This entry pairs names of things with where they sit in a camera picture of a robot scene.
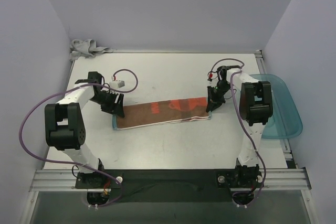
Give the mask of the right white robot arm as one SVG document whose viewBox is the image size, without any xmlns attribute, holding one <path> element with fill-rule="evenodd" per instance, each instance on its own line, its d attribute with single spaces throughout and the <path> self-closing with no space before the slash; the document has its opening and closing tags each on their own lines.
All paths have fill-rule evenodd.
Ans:
<svg viewBox="0 0 336 224">
<path fill-rule="evenodd" d="M 266 179 L 266 164 L 259 153 L 263 131 L 273 115 L 272 88 L 268 81 L 260 81 L 242 71 L 241 66 L 221 66 L 211 70 L 207 76 L 213 80 L 217 75 L 216 86 L 207 87 L 207 113 L 225 104 L 225 94 L 240 93 L 237 100 L 232 95 L 234 109 L 243 130 L 243 141 L 234 169 L 217 174 L 219 188 L 247 188 L 249 192 L 262 188 Z"/>
</svg>

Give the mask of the orange brown bear towel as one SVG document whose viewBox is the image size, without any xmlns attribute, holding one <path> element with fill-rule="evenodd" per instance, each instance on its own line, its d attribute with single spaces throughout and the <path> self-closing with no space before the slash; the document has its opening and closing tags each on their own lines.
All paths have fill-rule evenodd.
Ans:
<svg viewBox="0 0 336 224">
<path fill-rule="evenodd" d="M 125 117 L 112 117 L 114 130 L 128 130 L 145 126 L 209 120 L 206 111 L 207 99 L 188 98 L 128 105 L 124 107 Z"/>
</svg>

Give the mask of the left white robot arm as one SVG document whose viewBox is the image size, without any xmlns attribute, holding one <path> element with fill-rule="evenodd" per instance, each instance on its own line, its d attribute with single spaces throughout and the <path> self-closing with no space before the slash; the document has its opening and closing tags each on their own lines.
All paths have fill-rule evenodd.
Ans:
<svg viewBox="0 0 336 224">
<path fill-rule="evenodd" d="M 104 90 L 102 81 L 102 74 L 89 72 L 86 79 L 75 82 L 74 91 L 70 91 L 57 103 L 45 106 L 47 145 L 65 153 L 79 168 L 79 178 L 94 188 L 100 188 L 106 183 L 106 175 L 102 161 L 85 144 L 86 129 L 82 109 L 88 101 L 92 101 L 100 105 L 104 113 L 125 117 L 124 94 Z"/>
</svg>

